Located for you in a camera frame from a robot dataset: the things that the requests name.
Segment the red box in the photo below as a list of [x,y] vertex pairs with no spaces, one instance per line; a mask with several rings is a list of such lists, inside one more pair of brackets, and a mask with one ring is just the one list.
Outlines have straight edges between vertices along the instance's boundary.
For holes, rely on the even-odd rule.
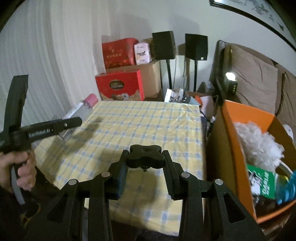
[[102,100],[144,100],[141,71],[113,72],[96,76]]
[[139,43],[137,39],[126,38],[117,41],[103,43],[103,57],[106,69],[136,65],[133,46]]

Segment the orange box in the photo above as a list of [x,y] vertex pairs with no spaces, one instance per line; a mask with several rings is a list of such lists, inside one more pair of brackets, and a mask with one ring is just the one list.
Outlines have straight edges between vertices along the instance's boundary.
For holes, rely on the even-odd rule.
[[[270,220],[291,208],[296,201],[280,205],[271,213],[256,216],[252,205],[250,183],[247,175],[244,155],[242,153],[234,122],[248,123],[249,121],[260,126],[262,132],[268,131],[275,141],[283,145],[284,158],[282,161],[291,170],[296,170],[296,150],[279,120],[272,114],[260,109],[225,101],[222,108],[217,111],[216,122],[212,129],[206,147],[207,179],[213,181],[222,179],[233,191],[258,223]],[[277,168],[276,172],[285,173]]]

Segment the picture frame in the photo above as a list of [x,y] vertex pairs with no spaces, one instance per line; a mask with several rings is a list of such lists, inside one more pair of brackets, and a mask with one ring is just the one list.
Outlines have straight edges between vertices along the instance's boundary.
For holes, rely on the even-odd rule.
[[296,41],[278,12],[266,0],[209,0],[210,5],[223,8],[265,26],[282,38],[295,52]]

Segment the light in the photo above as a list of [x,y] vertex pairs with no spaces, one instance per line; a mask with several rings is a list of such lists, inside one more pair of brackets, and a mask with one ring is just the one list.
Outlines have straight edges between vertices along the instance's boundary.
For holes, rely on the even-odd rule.
[[231,81],[235,81],[235,75],[234,73],[231,73],[231,72],[227,72],[226,74],[226,78],[231,80]]

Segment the plaid tablecloth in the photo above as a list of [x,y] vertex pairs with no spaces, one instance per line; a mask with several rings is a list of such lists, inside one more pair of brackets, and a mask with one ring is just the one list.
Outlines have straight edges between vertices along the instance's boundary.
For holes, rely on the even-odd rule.
[[[199,108],[178,103],[103,101],[66,143],[58,137],[43,140],[35,149],[37,166],[62,188],[72,178],[86,181],[107,171],[133,144],[160,145],[185,171],[203,179]],[[129,169],[121,199],[110,200],[110,215],[177,236],[181,205],[168,195],[162,169]]]

